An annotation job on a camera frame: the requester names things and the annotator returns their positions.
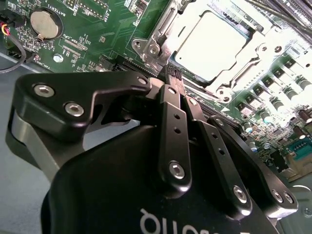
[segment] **chip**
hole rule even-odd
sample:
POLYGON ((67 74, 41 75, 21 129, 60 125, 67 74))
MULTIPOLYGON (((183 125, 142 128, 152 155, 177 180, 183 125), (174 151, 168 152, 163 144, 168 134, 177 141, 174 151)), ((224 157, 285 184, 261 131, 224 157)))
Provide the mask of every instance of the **chip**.
POLYGON ((279 144, 283 145, 285 143, 287 143, 287 139, 285 138, 281 138, 280 140, 277 141, 279 144))
POLYGON ((274 135, 280 135, 282 132, 283 132, 282 130, 276 129, 276 130, 273 132, 273 134, 274 134, 274 135))

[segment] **screw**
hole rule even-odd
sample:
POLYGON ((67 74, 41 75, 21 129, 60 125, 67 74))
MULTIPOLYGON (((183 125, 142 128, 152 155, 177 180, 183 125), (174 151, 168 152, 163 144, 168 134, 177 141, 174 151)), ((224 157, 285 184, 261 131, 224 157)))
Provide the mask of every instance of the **screw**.
POLYGON ((192 99, 192 98, 190 99, 190 103, 193 104, 194 106, 197 105, 197 102, 194 99, 192 99))
POLYGON ((279 203, 283 203, 283 198, 281 197, 281 195, 280 195, 277 191, 272 190, 272 193, 273 193, 274 198, 275 198, 279 203))
POLYGON ((177 179, 183 179, 185 176, 184 169, 177 162, 169 164, 169 171, 177 179))
POLYGON ((136 47, 137 49, 141 48, 141 43, 137 41, 137 42, 135 43, 135 47, 136 47))
POLYGON ((60 54, 54 54, 53 55, 53 60, 54 60, 54 62, 63 62, 64 58, 60 54))
POLYGON ((290 203, 293 203, 292 197, 291 197, 287 192, 284 192, 283 194, 284 194, 285 198, 286 198, 290 203))
POLYGON ((172 94, 176 94, 176 91, 175 91, 173 88, 168 87, 168 90, 169 90, 169 92, 170 92, 170 93, 172 93, 172 94))
POLYGON ((275 53, 279 53, 279 52, 281 52, 282 51, 282 47, 281 46, 277 46, 277 47, 275 47, 275 49, 274 49, 274 52, 275 53))
POLYGON ((303 215, 307 218, 311 218, 312 217, 312 210, 309 208, 304 208, 303 209, 303 215))
POLYGON ((270 148, 270 144, 269 143, 265 143, 263 145, 263 149, 268 150, 270 148))
POLYGON ((69 102, 65 105, 65 111, 71 116, 79 117, 84 113, 84 109, 77 103, 69 102))
POLYGON ((238 200, 241 203, 246 203, 247 202, 247 196, 246 194, 239 188, 237 185, 234 186, 233 188, 235 196, 238 198, 238 200))
POLYGON ((138 77, 137 79, 138 79, 138 81, 139 81, 141 84, 147 84, 147 81, 146 81, 145 79, 143 79, 143 78, 141 78, 141 77, 138 77))
POLYGON ((38 96, 45 97, 45 98, 52 97, 55 94, 54 90, 50 86, 47 86, 44 84, 36 85, 34 87, 34 91, 38 96))
POLYGON ((152 48, 152 49, 150 50, 150 52, 151 52, 151 54, 156 54, 157 50, 156 50, 155 48, 152 48))
POLYGON ((224 124, 223 124, 223 122, 220 120, 220 119, 216 119, 216 122, 219 124, 219 125, 221 125, 221 126, 223 126, 224 124))

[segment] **black cable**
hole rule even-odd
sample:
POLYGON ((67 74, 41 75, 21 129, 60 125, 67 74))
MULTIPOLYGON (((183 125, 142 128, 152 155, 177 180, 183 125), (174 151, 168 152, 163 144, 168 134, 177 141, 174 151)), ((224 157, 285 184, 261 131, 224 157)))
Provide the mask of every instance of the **black cable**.
POLYGON ((291 17, 284 15, 278 11, 273 10, 272 8, 270 8, 269 6, 266 6, 258 1, 255 0, 245 0, 246 2, 249 2, 250 4, 261 8, 262 10, 265 10, 269 13, 271 13, 272 15, 275 15, 277 17, 279 17, 280 19, 286 21, 287 23, 289 23, 290 25, 300 29, 301 31, 303 31, 303 33, 308 34, 309 36, 312 36, 312 30, 310 28, 307 28, 305 26, 303 26, 302 24, 300 24, 298 21, 292 19, 291 17))
POLYGON ((8 67, 8 68, 5 68, 5 69, 0 69, 0 74, 12 72, 13 70, 15 70, 19 66, 21 66, 22 63, 26 59, 26 51, 24 50, 24 48, 21 45, 21 43, 19 42, 19 40, 17 40, 13 35, 8 35, 7 37, 18 47, 18 49, 20 50, 20 53, 21 53, 21 57, 20 57, 19 61, 17 63, 15 63, 12 67, 8 67))

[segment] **cable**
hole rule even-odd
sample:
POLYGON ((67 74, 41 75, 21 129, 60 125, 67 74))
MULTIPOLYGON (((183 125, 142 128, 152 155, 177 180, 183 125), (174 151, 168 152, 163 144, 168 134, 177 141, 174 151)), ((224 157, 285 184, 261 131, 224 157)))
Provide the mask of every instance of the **cable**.
POLYGON ((1 31, 2 31, 3 34, 5 34, 6 36, 8 36, 8 35, 10 35, 10 32, 8 31, 8 29, 6 28, 6 26, 8 26, 6 23, 3 24, 3 25, 1 26, 1 31))
POLYGON ((277 17, 279 17, 280 19, 286 21, 287 23, 289 23, 290 25, 297 27, 298 29, 300 29, 301 31, 303 31, 304 33, 308 34, 309 36, 312 36, 312 30, 310 28, 307 28, 305 26, 303 26, 302 24, 300 24, 298 21, 290 18, 287 15, 284 15, 282 13, 279 13, 278 11, 273 10, 272 8, 270 8, 269 6, 266 6, 256 0, 245 0, 246 2, 261 8, 262 10, 265 10, 277 17))
POLYGON ((17 40, 13 35, 10 34, 10 32, 7 30, 6 28, 6 24, 0 24, 1 25, 1 31, 4 35, 6 35, 8 37, 8 39, 10 39, 20 50, 21 53, 21 57, 19 59, 19 61, 17 63, 15 63, 13 66, 8 67, 8 68, 4 68, 4 69, 0 69, 0 74, 4 74, 4 73, 8 73, 8 72, 12 72, 13 70, 17 69, 19 66, 22 65, 22 63, 25 61, 26 59, 26 51, 23 48, 23 46, 21 45, 21 43, 19 42, 19 40, 17 40))

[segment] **black metal bracket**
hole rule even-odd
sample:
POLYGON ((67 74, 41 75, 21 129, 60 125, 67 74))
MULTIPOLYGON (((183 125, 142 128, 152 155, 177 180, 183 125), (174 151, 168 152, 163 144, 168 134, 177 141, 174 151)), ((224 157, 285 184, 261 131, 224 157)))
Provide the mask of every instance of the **black metal bracket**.
POLYGON ((177 198, 192 184, 187 119, 180 109, 180 94, 171 85, 159 91, 159 153, 157 170, 167 197, 177 198))
POLYGON ((204 156, 211 158, 216 172, 214 179, 221 185, 220 201, 225 203, 226 214, 240 220, 252 211, 252 201, 236 170, 218 129, 206 122, 199 104, 191 97, 184 97, 183 104, 189 119, 189 129, 203 146, 204 156))
POLYGON ((150 82, 137 72, 31 74, 17 80, 13 107, 26 122, 59 140, 75 142, 82 139, 91 123, 93 131, 103 127, 100 118, 93 119, 96 105, 103 106, 99 114, 102 117, 117 97, 146 95, 151 88, 150 82), (55 95, 49 98, 37 95, 34 87, 40 84, 51 87, 55 95), (64 106, 72 102, 83 108, 81 116, 64 111, 64 106))
POLYGON ((255 155, 235 131, 218 116, 209 118, 221 133, 244 184, 257 205, 270 218, 285 217, 298 209, 296 198, 255 155))

